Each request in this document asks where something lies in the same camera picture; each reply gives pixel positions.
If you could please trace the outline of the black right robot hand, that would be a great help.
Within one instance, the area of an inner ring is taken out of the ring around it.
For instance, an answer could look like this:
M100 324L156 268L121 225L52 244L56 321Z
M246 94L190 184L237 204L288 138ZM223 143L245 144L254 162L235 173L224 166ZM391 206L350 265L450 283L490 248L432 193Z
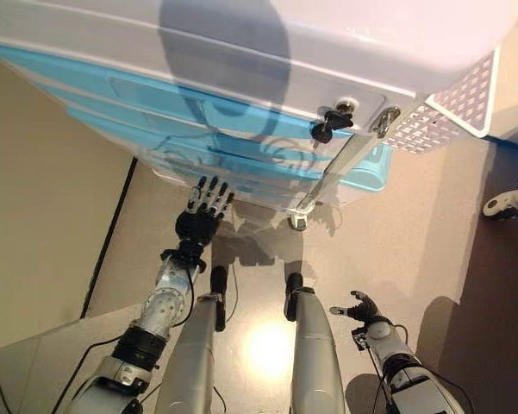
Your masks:
M335 316L349 317L364 324L365 328L369 328L374 323L392 325L392 321L380 313L376 303L366 293L353 290L350 291L350 294L358 301L356 305L352 307L332 306L329 308L329 313Z

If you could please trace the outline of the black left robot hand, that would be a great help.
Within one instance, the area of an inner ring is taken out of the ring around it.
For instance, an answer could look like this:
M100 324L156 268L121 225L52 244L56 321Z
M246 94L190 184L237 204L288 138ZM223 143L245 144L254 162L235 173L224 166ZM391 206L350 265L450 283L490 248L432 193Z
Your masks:
M216 234L234 199L229 183L217 176L202 176L191 188L187 204L178 216L175 231L180 242L202 247Z

